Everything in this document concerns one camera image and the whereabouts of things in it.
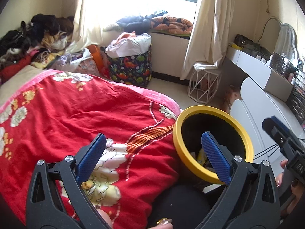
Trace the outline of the person's right hand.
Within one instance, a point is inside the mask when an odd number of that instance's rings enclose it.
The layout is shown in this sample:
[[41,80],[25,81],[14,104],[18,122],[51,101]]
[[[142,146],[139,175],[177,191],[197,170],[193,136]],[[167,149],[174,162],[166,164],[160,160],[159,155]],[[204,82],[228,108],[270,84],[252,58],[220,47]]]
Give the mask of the person's right hand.
[[280,162],[283,172],[275,178],[282,218],[287,218],[293,212],[304,194],[304,184],[289,171],[287,164],[287,159]]

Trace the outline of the person's left hand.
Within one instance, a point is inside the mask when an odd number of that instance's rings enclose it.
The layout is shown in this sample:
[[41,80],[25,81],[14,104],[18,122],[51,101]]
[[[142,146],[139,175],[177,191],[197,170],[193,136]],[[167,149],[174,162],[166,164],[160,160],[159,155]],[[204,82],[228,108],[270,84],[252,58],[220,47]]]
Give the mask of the person's left hand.
[[[105,222],[111,228],[116,228],[110,216],[105,211],[103,211],[100,207],[97,207],[96,211],[100,214],[100,216],[105,220]],[[143,226],[142,224],[143,221],[144,220],[142,219],[136,219],[131,221],[128,220],[127,222],[122,223],[122,226],[124,226],[124,228],[142,228],[141,226]],[[172,219],[163,219],[159,224],[152,226],[150,228],[172,229],[173,228]]]

